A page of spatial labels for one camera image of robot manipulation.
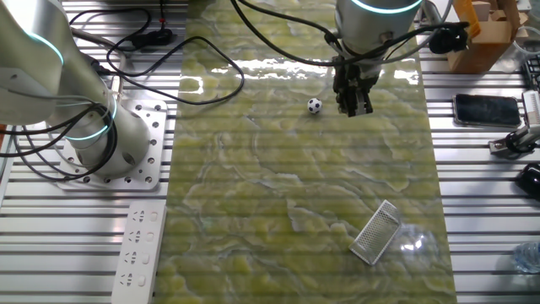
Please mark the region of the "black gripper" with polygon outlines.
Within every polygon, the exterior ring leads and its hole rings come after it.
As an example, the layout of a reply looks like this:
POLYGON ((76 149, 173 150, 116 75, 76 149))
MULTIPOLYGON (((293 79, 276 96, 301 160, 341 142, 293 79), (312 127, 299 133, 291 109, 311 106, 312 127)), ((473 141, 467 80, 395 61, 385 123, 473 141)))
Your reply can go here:
POLYGON ((348 117, 372 113, 373 107, 369 93, 378 79, 379 73, 377 71, 375 73, 364 73, 359 65, 335 67, 332 88, 337 93, 336 102, 338 103, 339 112, 348 117), (349 93, 340 93, 347 88, 356 89, 354 101, 350 100, 349 93))

